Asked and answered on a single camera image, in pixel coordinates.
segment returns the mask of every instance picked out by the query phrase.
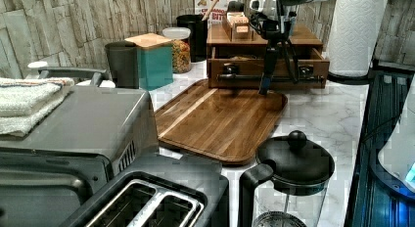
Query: teal box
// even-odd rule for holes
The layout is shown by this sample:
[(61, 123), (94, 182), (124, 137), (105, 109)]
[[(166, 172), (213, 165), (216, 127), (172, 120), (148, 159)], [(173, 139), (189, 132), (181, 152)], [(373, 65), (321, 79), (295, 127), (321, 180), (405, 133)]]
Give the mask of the teal box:
[(139, 85), (148, 91), (173, 82), (171, 44), (137, 50)]

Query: wooden lid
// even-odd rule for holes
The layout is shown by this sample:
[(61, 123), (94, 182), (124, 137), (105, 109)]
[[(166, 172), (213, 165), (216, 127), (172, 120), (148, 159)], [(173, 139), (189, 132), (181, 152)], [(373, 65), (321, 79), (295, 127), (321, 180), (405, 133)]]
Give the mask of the wooden lid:
[(148, 33), (148, 34), (142, 34), (134, 37), (129, 37), (125, 39), (126, 41), (133, 42), (137, 46), (143, 48), (143, 49), (154, 49), (157, 47), (164, 46), (166, 44), (171, 43), (171, 39), (166, 38), (164, 36), (154, 34), (154, 33)]

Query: white marble countertop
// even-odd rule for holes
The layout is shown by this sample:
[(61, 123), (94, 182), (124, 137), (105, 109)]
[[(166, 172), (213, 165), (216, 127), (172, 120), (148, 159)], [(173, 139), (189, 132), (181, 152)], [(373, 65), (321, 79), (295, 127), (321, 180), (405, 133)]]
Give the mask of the white marble countertop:
[[(155, 110), (191, 84), (207, 78), (206, 62), (192, 64), (191, 71), (174, 74), (173, 77), (173, 83), (150, 92)], [(335, 160), (335, 173), (329, 182), (318, 226), (344, 226), (367, 91), (368, 85), (351, 86), (330, 81), (327, 81), (325, 89), (281, 91), (288, 97), (288, 105), (275, 125), (272, 136), (288, 135), (293, 130), (300, 130), (308, 140), (325, 148)], [(164, 148), (161, 148), (161, 154), (181, 157)], [(239, 177), (254, 165), (253, 161), (245, 166), (224, 166), (222, 169), (222, 175), (230, 182), (231, 227), (237, 226)], [(270, 193), (271, 190), (270, 182), (262, 184), (256, 189), (256, 199), (270, 202), (269, 195), (273, 194)], [(258, 207), (257, 204), (254, 217), (264, 210)]]

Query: folded towel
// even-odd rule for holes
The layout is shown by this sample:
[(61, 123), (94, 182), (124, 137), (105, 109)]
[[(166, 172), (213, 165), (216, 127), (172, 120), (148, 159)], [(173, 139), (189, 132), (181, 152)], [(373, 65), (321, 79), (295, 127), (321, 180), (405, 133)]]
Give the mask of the folded towel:
[(0, 78), (0, 134), (27, 134), (64, 100), (73, 84), (70, 78)]

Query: toaster oven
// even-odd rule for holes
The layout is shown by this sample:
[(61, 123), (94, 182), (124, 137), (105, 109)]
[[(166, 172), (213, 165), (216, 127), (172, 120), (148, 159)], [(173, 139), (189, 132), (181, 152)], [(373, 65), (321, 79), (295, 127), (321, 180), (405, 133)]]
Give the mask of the toaster oven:
[(147, 91), (74, 86), (25, 137), (0, 136), (0, 226), (58, 226), (158, 151)]

